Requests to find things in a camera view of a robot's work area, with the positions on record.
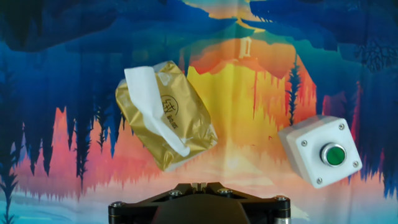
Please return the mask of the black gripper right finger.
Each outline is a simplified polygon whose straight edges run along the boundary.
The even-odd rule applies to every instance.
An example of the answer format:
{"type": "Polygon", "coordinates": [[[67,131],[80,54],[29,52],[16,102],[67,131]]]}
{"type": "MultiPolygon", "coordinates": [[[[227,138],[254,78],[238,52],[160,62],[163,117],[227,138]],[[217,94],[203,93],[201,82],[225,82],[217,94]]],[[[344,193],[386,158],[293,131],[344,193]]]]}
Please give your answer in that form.
{"type": "Polygon", "coordinates": [[[199,183],[199,193],[226,197],[238,202],[251,224],[291,224],[290,199],[284,195],[260,198],[227,188],[220,182],[199,183]]]}

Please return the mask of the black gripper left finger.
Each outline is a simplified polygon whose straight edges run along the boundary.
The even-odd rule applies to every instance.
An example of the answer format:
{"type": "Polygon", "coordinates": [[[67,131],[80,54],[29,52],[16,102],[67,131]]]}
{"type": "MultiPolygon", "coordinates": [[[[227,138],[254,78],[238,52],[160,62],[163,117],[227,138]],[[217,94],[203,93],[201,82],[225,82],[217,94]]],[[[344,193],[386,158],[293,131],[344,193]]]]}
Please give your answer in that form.
{"type": "Polygon", "coordinates": [[[178,184],[174,189],[140,202],[112,202],[108,205],[108,222],[109,224],[150,224],[161,205],[195,192],[196,188],[191,184],[178,184]]]}

